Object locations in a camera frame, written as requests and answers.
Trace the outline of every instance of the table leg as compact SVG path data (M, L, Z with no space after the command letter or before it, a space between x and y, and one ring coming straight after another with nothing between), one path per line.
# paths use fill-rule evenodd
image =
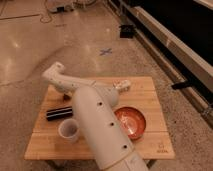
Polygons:
M63 166L58 166L53 160L45 160L45 162L54 170L63 170Z
M150 168L155 164L156 161L157 161L157 160L154 160L154 159L149 160L149 162L146 164L147 167L150 169Z

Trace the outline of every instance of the cup rim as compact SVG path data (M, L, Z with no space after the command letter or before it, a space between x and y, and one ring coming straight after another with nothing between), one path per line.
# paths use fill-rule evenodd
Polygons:
M68 122L68 121L72 121L72 122L75 123L75 125L76 125L76 127L77 127L77 131L76 131L73 135L67 137L67 136L62 135L60 129L61 129L62 125L63 125L65 122ZM65 138L65 139L70 139L70 138L75 137L75 136L78 134L78 132L79 132L79 123L78 123L77 120L72 119L72 118L63 120L63 121L60 123L59 127L58 127L58 133L59 133L59 135L60 135L61 137Z

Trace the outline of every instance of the white object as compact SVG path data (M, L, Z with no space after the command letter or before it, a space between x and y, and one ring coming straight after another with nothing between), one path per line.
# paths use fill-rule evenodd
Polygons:
M86 9L86 0L81 0L81 1L76 0L76 3L83 4L83 8Z
M46 2L47 9L55 13L58 8L64 8L65 11L72 11L74 9L73 0L47 0Z
M64 70L65 67L56 62L43 73L43 77L60 92L74 93L74 117L99 168L107 171L148 171L112 111L118 103L118 91L126 90L131 83L124 81L115 86L107 85L62 75Z
M65 119L58 127L61 137L75 143L79 138L79 124L75 119Z

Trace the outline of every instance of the tape mark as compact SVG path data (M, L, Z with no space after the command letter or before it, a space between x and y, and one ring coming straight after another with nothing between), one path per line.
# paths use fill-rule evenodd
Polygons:
M100 56L104 56L104 55L107 55L107 54L111 54L112 53L112 48L108 48L108 49L102 49L100 50Z

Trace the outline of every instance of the black cable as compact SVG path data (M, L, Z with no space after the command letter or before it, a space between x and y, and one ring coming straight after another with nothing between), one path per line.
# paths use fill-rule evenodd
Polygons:
M3 4L3 7L0 11L0 16L2 15L4 9L5 9L5 6L7 4L7 1L8 0L4 0L4 4ZM16 17L5 17L5 18L0 18L0 20L10 20L10 19L17 19L17 18L26 18L26 17L36 17L36 16L41 16L40 18L40 22L43 23L43 24L46 24L46 23L50 23L52 21L52 16L50 15L50 12L49 10L47 9L47 0L44 1L44 6L45 6L45 9L47 11L47 15L49 17L49 19L47 21L44 20L44 14L32 14L32 15L22 15L22 16L16 16Z
M47 23L50 23L53 20L51 14L50 14L50 12L49 12L49 10L47 8L47 0L44 1L44 7L45 7L45 9L47 11L47 15L49 17L49 20L44 21L43 20L44 19L44 14L40 14L41 15L40 22L43 23L43 24L47 24Z
M3 6L2 6L1 11L0 11L0 16L3 14L6 5L7 5L7 0L3 0Z

